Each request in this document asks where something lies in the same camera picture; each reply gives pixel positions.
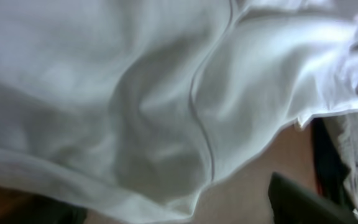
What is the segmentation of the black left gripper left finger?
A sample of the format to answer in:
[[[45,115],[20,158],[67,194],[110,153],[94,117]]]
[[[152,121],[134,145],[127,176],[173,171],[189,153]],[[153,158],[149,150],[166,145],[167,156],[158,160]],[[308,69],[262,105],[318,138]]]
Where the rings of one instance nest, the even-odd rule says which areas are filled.
[[[83,207],[35,196],[0,218],[0,224],[83,224],[86,217]]]

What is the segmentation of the white t-shirt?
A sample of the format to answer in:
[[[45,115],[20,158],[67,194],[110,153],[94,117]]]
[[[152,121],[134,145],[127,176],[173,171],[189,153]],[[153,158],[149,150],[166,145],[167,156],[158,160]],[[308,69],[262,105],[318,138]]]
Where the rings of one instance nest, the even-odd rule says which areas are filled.
[[[187,220],[357,87],[358,1],[0,1],[0,186]]]

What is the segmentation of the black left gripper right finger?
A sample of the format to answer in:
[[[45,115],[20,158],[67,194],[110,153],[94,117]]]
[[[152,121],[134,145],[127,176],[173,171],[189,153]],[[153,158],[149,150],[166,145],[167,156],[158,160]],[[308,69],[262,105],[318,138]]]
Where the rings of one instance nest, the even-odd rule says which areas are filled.
[[[268,197],[274,224],[358,224],[353,212],[274,172]]]

